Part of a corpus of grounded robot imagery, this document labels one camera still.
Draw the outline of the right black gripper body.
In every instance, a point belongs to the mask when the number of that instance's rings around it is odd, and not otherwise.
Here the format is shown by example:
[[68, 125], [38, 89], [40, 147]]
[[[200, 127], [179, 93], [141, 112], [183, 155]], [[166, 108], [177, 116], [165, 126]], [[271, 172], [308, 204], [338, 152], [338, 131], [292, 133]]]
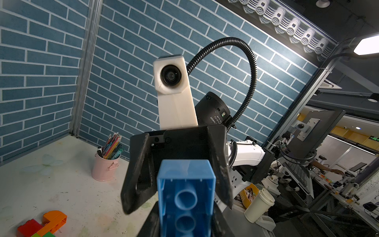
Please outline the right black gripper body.
[[223, 125], [196, 126], [144, 132], [130, 140], [130, 165], [152, 159], [209, 160], [212, 166], [227, 165], [226, 127]]

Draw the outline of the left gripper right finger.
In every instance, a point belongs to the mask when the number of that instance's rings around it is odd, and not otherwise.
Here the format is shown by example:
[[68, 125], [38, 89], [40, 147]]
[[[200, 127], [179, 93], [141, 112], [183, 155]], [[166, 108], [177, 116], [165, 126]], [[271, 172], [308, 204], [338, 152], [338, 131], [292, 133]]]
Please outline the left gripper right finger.
[[214, 203], [212, 221], [211, 221], [212, 237], [235, 237], [226, 219], [224, 218], [220, 208]]

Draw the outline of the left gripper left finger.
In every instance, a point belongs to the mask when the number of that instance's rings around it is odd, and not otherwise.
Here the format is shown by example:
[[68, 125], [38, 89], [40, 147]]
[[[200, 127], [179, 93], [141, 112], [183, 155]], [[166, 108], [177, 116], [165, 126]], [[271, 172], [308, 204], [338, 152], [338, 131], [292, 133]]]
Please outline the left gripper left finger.
[[156, 202], [137, 237], [160, 237], [159, 204]]

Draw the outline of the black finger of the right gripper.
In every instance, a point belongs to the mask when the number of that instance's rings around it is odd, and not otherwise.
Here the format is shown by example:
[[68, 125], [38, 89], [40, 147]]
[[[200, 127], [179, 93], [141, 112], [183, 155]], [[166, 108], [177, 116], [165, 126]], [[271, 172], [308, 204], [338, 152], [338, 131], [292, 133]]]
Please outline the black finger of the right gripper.
[[132, 136], [130, 145], [130, 160], [120, 194], [125, 214], [136, 211], [157, 192], [150, 134]]
[[216, 176], [215, 192], [226, 206], [233, 205], [233, 191], [229, 172], [227, 129], [224, 125], [207, 127], [210, 162]]

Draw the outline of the light blue long lego brick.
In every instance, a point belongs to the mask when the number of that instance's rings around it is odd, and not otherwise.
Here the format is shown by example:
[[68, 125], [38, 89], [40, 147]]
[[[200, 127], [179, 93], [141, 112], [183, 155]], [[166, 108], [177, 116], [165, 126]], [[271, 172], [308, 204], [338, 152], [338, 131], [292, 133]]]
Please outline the light blue long lego brick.
[[209, 237], [215, 186], [208, 160], [163, 160], [157, 176], [160, 235]]

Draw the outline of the orange long lego brick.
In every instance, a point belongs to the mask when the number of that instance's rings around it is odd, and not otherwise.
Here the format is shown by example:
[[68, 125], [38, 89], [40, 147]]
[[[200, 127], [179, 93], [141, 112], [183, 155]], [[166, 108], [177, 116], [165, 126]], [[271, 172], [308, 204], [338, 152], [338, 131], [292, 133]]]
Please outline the orange long lego brick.
[[64, 226], [66, 223], [50, 223], [47, 225], [44, 225], [42, 229], [40, 229], [37, 233], [39, 235], [45, 235], [47, 232], [51, 232], [54, 234], [56, 231], [58, 231], [62, 226]]

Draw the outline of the small orange lego brick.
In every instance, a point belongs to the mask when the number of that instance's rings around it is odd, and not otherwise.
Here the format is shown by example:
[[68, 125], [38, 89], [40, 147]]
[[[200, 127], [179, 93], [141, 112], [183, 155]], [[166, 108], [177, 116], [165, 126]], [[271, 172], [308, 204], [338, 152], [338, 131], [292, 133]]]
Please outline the small orange lego brick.
[[56, 223], [56, 224], [66, 223], [66, 221], [67, 221], [67, 215], [58, 210], [49, 211], [45, 213], [42, 217], [43, 225], [47, 225], [50, 223]]

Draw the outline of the lime long lego brick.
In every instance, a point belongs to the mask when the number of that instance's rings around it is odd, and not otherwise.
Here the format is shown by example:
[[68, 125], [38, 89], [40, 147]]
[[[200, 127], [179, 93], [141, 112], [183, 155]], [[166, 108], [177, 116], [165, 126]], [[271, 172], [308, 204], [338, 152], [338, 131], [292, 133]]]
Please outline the lime long lego brick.
[[47, 232], [45, 235], [39, 235], [38, 233], [35, 233], [33, 234], [31, 237], [55, 237], [54, 234], [52, 234], [51, 232]]

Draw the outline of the red square lego brick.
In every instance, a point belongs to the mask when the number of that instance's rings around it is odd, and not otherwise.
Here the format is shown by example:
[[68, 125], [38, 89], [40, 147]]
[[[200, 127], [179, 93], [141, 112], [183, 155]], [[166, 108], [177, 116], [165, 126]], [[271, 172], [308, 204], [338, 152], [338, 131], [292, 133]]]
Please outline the red square lego brick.
[[28, 220], [25, 224], [19, 226], [16, 231], [17, 237], [31, 237], [43, 228], [35, 219]]

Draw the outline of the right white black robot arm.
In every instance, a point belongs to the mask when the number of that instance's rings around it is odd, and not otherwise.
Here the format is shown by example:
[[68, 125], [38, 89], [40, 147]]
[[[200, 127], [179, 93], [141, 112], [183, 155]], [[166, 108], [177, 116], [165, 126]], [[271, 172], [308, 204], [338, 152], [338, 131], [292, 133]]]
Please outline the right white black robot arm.
[[273, 153], [249, 135], [238, 135], [226, 103], [208, 92], [196, 104], [198, 126], [147, 131], [130, 139], [130, 159], [121, 190], [123, 211], [130, 214], [158, 191], [158, 172], [164, 160], [207, 160], [216, 176], [215, 202], [221, 211], [250, 184], [264, 179]]

